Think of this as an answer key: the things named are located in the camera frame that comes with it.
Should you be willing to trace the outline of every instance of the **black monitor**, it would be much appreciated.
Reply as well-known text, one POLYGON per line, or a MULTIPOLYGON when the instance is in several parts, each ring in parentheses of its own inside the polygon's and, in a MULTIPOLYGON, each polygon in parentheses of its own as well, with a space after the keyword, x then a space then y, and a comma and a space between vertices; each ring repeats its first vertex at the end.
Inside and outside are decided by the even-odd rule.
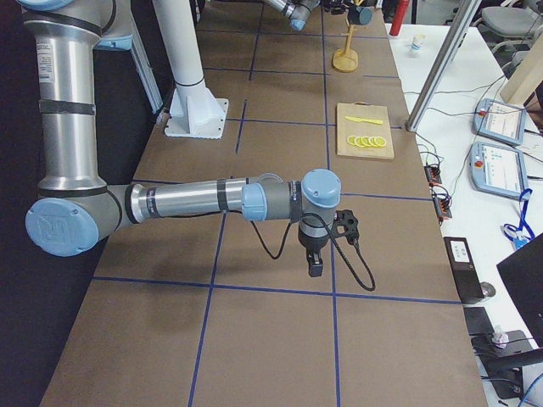
MULTIPOLYGON (((543 343, 543 234, 497 265, 500 277, 533 339, 543 343)), ((543 348, 532 349, 521 331, 509 332, 505 348, 496 347, 489 335, 472 339, 475 352, 502 399, 522 397, 522 367, 543 363, 543 348)))
POLYGON ((526 327, 543 346, 543 234, 498 264, 498 271, 526 327))

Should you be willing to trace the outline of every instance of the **small white object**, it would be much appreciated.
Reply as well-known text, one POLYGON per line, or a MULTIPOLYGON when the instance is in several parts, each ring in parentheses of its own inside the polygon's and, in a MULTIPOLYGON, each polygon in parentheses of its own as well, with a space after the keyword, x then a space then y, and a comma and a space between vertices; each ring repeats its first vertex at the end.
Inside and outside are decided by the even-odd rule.
POLYGON ((423 46, 423 42, 426 36, 424 34, 416 34, 413 37, 413 42, 411 43, 411 49, 418 51, 423 46))
POLYGON ((496 326, 494 328, 495 332, 492 335, 492 343, 500 349, 505 349, 509 343, 509 335, 506 332, 501 330, 501 326, 496 326))

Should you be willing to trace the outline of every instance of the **blue joint cap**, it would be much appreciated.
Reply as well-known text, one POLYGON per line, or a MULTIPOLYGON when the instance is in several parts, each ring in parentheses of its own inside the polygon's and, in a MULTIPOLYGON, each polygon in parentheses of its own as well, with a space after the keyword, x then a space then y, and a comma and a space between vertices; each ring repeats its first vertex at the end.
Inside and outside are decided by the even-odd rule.
POLYGON ((98 242, 98 227, 81 206, 59 198, 44 198, 26 213, 26 231, 32 241, 55 256, 87 251, 98 242))
POLYGON ((341 199, 341 181, 332 171, 319 168, 305 175, 302 192, 305 199, 319 208, 335 208, 341 199))
POLYGON ((67 6, 73 1, 74 0, 17 0, 17 3, 29 10, 53 11, 67 6))
POLYGON ((132 49, 132 34, 117 38, 104 38, 94 48, 102 51, 128 51, 132 49))
POLYGON ((266 219, 268 204, 261 184, 245 185, 241 190, 241 212, 246 220, 266 219))
POLYGON ((305 21, 303 20, 290 20, 290 26, 295 31, 302 31, 305 27, 305 21))
POLYGON ((353 25, 368 25, 372 22, 373 12, 369 7, 357 7, 349 10, 347 20, 353 25))

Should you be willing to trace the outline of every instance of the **white pillar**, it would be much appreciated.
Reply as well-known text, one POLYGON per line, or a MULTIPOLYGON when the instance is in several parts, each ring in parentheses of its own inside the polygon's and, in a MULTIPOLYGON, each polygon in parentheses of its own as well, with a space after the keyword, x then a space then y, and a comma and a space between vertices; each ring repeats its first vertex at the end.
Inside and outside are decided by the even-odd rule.
POLYGON ((221 138, 228 100, 205 86, 188 0, 153 0, 176 91, 165 133, 173 137, 221 138))

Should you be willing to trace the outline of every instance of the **electronic device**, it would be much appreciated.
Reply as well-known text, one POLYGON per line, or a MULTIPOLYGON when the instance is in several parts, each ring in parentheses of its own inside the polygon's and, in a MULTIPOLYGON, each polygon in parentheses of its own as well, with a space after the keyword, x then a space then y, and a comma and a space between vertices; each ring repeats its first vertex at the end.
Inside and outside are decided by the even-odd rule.
MULTIPOLYGON (((500 277, 532 338, 543 343, 543 234, 497 265, 500 277)), ((508 343, 498 347, 488 335, 472 339, 492 385, 502 399, 523 397, 523 391, 543 371, 543 348, 533 349, 522 331, 507 332, 508 343)), ((528 401, 543 405, 543 392, 532 390, 528 401)))
POLYGON ((473 184, 480 191, 518 199, 528 187, 523 154, 514 148, 475 142, 469 164, 473 184))
POLYGON ((472 336, 492 335, 494 328, 484 307, 464 307, 467 333, 472 336))
POLYGON ((523 143, 526 109, 492 99, 483 99, 473 117, 473 131, 510 146, 523 143))
POLYGON ((476 304, 484 299, 477 271, 465 237, 444 237, 458 297, 463 304, 476 304))
POLYGON ((543 346, 543 234, 497 266, 511 300, 539 346, 543 346))

